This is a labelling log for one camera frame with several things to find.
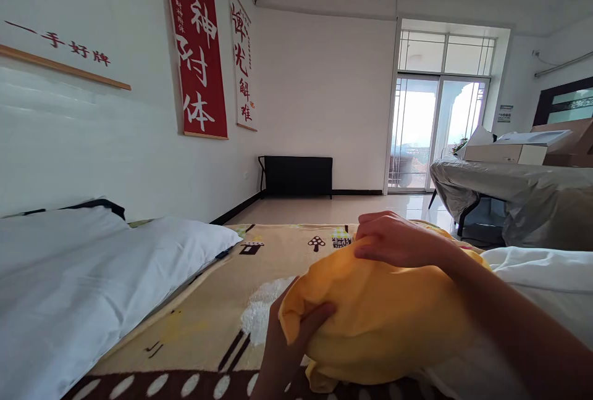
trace baseboard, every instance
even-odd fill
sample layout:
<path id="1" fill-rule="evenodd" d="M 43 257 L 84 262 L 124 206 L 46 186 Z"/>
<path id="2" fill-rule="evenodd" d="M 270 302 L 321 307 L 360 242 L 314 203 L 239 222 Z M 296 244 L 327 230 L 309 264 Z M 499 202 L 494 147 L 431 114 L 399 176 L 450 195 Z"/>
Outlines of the baseboard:
<path id="1" fill-rule="evenodd" d="M 332 190 L 332 194 L 334 195 L 382 195 L 382 190 L 351 190 L 351 189 L 342 189 L 342 190 Z"/>
<path id="2" fill-rule="evenodd" d="M 227 222 L 229 222 L 234 217 L 236 217 L 239 213 L 243 212 L 247 207 L 249 207 L 250 205 L 252 205 L 258 199 L 262 198 L 265 194 L 266 194 L 266 190 L 265 189 L 263 189 L 262 191 L 257 192 L 255 195 L 253 195 L 249 199 L 243 201 L 237 207 L 234 207 L 231 210 L 229 210 L 228 212 L 226 212 L 226 213 L 222 214 L 221 216 L 219 216 L 217 219 L 215 219 L 214 221 L 212 221 L 210 224 L 225 225 Z"/>

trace yellow pillow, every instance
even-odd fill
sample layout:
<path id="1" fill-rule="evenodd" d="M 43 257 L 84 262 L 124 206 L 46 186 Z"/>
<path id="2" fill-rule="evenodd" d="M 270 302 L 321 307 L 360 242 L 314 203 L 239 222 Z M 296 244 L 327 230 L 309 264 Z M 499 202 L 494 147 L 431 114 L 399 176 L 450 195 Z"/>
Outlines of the yellow pillow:
<path id="1" fill-rule="evenodd" d="M 314 392 L 329 393 L 338 381 L 387 383 L 439 363 L 471 341 L 473 327 L 451 279 L 434 266 L 404 269 L 354 257 L 355 245 L 372 241 L 365 237 L 313 264 L 280 307 L 288 344 L 315 306 L 329 301 L 337 307 L 307 350 Z M 462 246 L 490 269 L 470 248 Z"/>

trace hand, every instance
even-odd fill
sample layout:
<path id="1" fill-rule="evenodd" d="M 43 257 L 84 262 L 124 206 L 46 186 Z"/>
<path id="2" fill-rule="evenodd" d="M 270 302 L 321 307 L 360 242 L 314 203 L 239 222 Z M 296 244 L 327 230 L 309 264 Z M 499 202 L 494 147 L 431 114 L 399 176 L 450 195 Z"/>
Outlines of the hand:
<path id="1" fill-rule="evenodd" d="M 311 337 L 335 313 L 335 306 L 331 303 L 317 306 L 301 320 L 301 329 L 295 342 L 287 345 L 278 319 L 278 311 L 280 311 L 282 300 L 297 280 L 298 277 L 289 284 L 270 307 L 264 358 L 259 370 L 258 381 L 251 394 L 251 400 L 277 399 L 282 395 L 286 386 L 295 376 Z"/>
<path id="2" fill-rule="evenodd" d="M 356 258 L 382 261 L 397 267 L 444 266 L 463 254 L 450 240 L 420 227 L 393 212 L 360 215 L 356 240 L 373 236 L 376 242 L 361 245 Z"/>

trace floor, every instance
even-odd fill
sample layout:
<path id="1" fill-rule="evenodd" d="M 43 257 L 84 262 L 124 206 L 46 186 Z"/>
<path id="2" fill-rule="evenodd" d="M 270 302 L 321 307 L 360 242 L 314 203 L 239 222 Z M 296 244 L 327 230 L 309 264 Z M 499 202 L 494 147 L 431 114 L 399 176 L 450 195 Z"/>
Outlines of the floor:
<path id="1" fill-rule="evenodd" d="M 432 194 L 334 196 L 320 198 L 265 198 L 256 201 L 227 224 L 345 224 L 358 223 L 363 213 L 391 210 L 407 219 L 422 219 L 447 231 L 453 218 Z"/>

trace plastic cover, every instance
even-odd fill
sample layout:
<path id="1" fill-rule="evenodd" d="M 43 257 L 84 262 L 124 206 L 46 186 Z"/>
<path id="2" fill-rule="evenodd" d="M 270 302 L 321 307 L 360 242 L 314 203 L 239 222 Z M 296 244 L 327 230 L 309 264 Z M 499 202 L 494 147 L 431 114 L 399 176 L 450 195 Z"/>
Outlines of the plastic cover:
<path id="1" fill-rule="evenodd" d="M 480 193 L 506 201 L 507 246 L 593 251 L 593 169 L 447 158 L 431 177 L 456 222 Z"/>

